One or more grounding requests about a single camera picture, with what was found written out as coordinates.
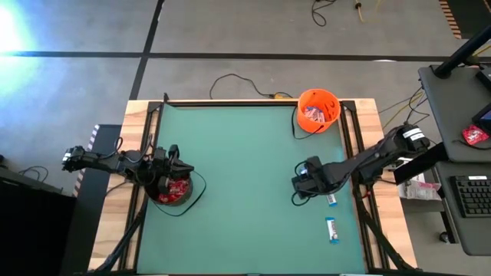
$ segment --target wooden board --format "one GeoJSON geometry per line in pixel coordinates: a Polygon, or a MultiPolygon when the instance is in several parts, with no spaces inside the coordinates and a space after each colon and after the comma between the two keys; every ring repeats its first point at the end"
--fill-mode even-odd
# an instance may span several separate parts
{"type": "MultiPolygon", "coordinates": [[[[296,99],[281,99],[282,101],[293,101],[296,99]]],[[[374,99],[345,99],[354,100],[358,110],[358,119],[360,122],[360,128],[366,148],[373,146],[384,136],[380,118],[377,113],[377,107],[374,99]]],[[[197,100],[173,100],[171,102],[196,102],[197,100]]],[[[247,102],[250,100],[218,100],[220,102],[232,101],[232,102],[247,102]]],[[[141,138],[143,133],[143,125],[145,124],[145,118],[147,115],[148,100],[131,100],[128,102],[126,113],[124,116],[123,126],[121,128],[121,137],[124,139],[124,143],[121,147],[122,150],[139,149],[141,144],[141,138]]],[[[351,144],[354,152],[358,152],[356,147],[356,139],[351,123],[351,118],[348,118],[348,127],[350,129],[351,144]]],[[[385,173],[384,178],[388,180],[394,180],[394,177],[385,173]]],[[[120,176],[111,176],[109,182],[109,189],[115,185],[123,182],[120,176]]],[[[101,265],[105,258],[112,252],[116,244],[124,233],[124,226],[126,224],[126,217],[128,207],[130,204],[132,185],[127,184],[119,189],[111,192],[104,201],[104,207],[101,214],[101,220],[99,222],[99,228],[97,230],[96,241],[94,243],[94,249],[92,251],[90,269],[97,268],[101,265]]],[[[381,218],[382,229],[390,243],[395,247],[396,251],[404,258],[404,260],[416,267],[416,258],[414,257],[413,246],[410,241],[409,233],[407,231],[406,220],[402,205],[400,203],[397,187],[393,184],[385,182],[378,182],[374,187],[374,192],[377,199],[378,212],[381,218]]],[[[138,208],[141,206],[141,197],[138,202],[138,208]]],[[[135,243],[137,233],[132,238],[130,244],[130,254],[127,260],[128,267],[133,265],[133,257],[135,254],[135,243]]],[[[380,267],[380,258],[377,253],[377,243],[371,239],[372,252],[375,257],[375,264],[380,267]]]]}

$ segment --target green table surface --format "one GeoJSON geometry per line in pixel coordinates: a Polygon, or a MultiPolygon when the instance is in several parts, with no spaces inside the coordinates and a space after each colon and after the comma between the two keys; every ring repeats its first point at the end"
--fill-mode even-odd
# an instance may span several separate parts
{"type": "MultiPolygon", "coordinates": [[[[317,196],[293,206],[295,165],[310,156],[344,159],[338,125],[304,140],[292,136],[293,107],[171,107],[163,109],[158,145],[180,148],[180,159],[207,184],[183,216],[149,202],[138,260],[142,274],[364,273],[350,186],[330,207],[317,196]],[[329,241],[334,217],[339,244],[329,241]]],[[[297,130],[297,136],[307,133],[297,130]]],[[[194,193],[204,187],[192,173],[194,193]]]]}

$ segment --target red snack bag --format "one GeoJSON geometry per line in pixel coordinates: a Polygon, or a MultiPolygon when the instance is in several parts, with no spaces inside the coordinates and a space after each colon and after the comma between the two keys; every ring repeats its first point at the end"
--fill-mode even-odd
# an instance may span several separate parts
{"type": "Polygon", "coordinates": [[[462,135],[469,145],[485,141],[489,138],[489,135],[487,135],[483,130],[474,125],[470,125],[468,128],[463,130],[462,135]]]}

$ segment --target keyboard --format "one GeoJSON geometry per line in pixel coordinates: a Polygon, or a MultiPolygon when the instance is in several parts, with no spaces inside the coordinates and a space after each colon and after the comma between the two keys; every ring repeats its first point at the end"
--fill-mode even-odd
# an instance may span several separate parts
{"type": "Polygon", "coordinates": [[[451,176],[450,183],[464,218],[491,217],[491,176],[451,176]]]}

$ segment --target concrete floor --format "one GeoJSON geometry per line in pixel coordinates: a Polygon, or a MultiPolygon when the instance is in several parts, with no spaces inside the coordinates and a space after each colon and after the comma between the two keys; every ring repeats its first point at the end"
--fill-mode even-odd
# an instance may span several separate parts
{"type": "MultiPolygon", "coordinates": [[[[376,18],[374,3],[364,2],[365,18],[376,18]]],[[[0,35],[9,39],[0,50],[141,52],[156,4],[4,0],[0,35]]],[[[310,7],[306,0],[167,0],[152,51],[442,56],[465,42],[452,36],[437,0],[385,1],[378,20],[365,25],[352,1],[339,0],[321,11],[328,20],[325,28],[313,23],[310,7]]],[[[76,174],[61,171],[65,149],[86,146],[95,124],[122,122],[138,63],[137,58],[0,57],[0,153],[7,164],[12,169],[46,166],[47,182],[70,193],[76,174]]],[[[150,59],[138,99],[160,99],[164,92],[173,99],[206,99],[217,77],[237,73],[252,78],[264,93],[297,96],[325,87],[338,97],[373,97],[381,110],[409,97],[420,86],[417,69],[428,65],[150,59]]],[[[233,78],[222,80],[213,93],[215,98],[258,97],[233,78]]],[[[396,110],[382,113],[382,123],[396,110]]],[[[430,112],[427,103],[420,111],[430,112]]],[[[440,141],[432,118],[420,127],[440,141]]],[[[489,274],[491,258],[468,258],[471,264],[462,265],[459,245],[438,244],[435,233],[443,229],[439,216],[408,214],[407,223],[423,269],[489,274]]]]}

